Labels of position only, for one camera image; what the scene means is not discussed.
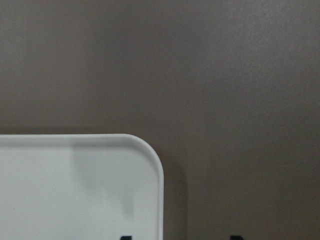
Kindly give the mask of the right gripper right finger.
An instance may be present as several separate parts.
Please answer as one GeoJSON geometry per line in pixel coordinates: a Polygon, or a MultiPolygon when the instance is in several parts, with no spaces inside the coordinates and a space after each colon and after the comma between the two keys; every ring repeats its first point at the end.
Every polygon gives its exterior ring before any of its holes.
{"type": "Polygon", "coordinates": [[[230,240],[243,240],[243,237],[241,235],[231,235],[229,237],[230,240]]]}

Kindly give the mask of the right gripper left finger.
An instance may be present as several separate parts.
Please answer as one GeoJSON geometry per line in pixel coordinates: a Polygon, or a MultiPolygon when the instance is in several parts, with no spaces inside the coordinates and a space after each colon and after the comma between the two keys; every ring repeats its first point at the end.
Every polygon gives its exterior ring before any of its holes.
{"type": "Polygon", "coordinates": [[[120,240],[132,240],[132,236],[131,235],[121,236],[120,240]]]}

